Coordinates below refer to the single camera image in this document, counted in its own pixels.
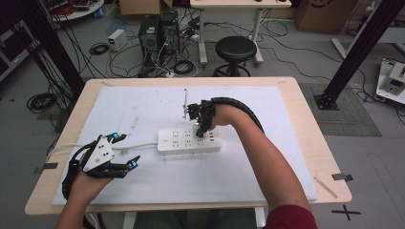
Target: human arm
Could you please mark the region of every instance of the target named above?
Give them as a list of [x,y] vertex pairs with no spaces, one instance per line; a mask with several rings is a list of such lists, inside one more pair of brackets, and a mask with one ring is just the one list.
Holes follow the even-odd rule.
[[282,205],[297,205],[310,210],[304,190],[277,147],[243,111],[217,105],[210,129],[232,125],[241,140],[269,212]]
[[82,228],[87,206],[111,180],[111,178],[89,177],[80,171],[72,185],[71,193],[60,214],[56,228]]

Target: black tape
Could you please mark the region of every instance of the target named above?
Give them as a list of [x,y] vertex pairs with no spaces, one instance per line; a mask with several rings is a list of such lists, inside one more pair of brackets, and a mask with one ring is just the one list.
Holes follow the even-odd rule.
[[345,174],[335,174],[335,175],[331,175],[333,177],[334,180],[341,180],[344,179],[346,182],[352,181],[353,177],[352,175],[345,175]]
[[35,174],[42,174],[42,171],[46,169],[56,169],[57,168],[57,163],[46,163],[42,168],[36,167],[35,170],[33,171]]
[[44,167],[42,167],[42,170],[56,169],[56,168],[57,168],[57,163],[46,163],[46,164],[44,164]]
[[344,211],[331,210],[331,212],[332,212],[332,213],[338,213],[338,214],[346,214],[346,217],[348,218],[348,220],[352,220],[350,214],[353,214],[353,215],[361,215],[361,213],[359,213],[359,212],[348,211],[348,209],[346,208],[346,205],[343,205],[343,209],[344,209]]

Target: human hand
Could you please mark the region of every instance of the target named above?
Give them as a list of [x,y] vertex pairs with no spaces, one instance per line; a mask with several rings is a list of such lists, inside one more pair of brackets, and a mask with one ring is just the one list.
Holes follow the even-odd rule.
[[90,177],[80,171],[72,185],[69,200],[73,198],[72,200],[89,204],[111,180],[113,179]]

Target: robotic hand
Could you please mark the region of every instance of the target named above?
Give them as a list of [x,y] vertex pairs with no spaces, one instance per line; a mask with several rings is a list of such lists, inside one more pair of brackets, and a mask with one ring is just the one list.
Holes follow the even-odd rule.
[[226,104],[234,106],[245,113],[256,123],[256,125],[264,132],[262,125],[256,115],[241,101],[229,97],[213,97],[211,100],[202,100],[201,104],[190,104],[187,106],[187,112],[190,120],[197,119],[198,129],[196,136],[201,138],[211,126],[212,118],[215,115],[215,105]]
[[[75,181],[80,170],[83,170],[88,176],[96,178],[114,177],[124,178],[128,172],[138,167],[137,161],[140,156],[129,160],[126,164],[111,163],[115,155],[111,144],[123,140],[126,135],[113,133],[111,135],[100,135],[96,141],[93,141],[80,148],[69,162],[69,170],[62,182],[62,194],[68,199],[72,184]],[[80,162],[76,157],[84,150],[83,159]]]

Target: black pole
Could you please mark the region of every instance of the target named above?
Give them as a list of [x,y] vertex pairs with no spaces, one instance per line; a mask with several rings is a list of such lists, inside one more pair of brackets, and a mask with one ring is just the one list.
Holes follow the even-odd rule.
[[2,4],[9,4],[11,11],[2,12],[7,17],[13,18],[19,14],[24,23],[46,50],[47,54],[59,69],[61,75],[73,92],[73,100],[77,100],[84,88],[84,81],[81,79],[70,56],[59,40],[56,32],[42,8],[39,0],[12,0],[2,1]]
[[357,69],[404,6],[405,0],[384,0],[380,3],[328,87],[320,96],[315,96],[320,109],[329,109],[334,105]]

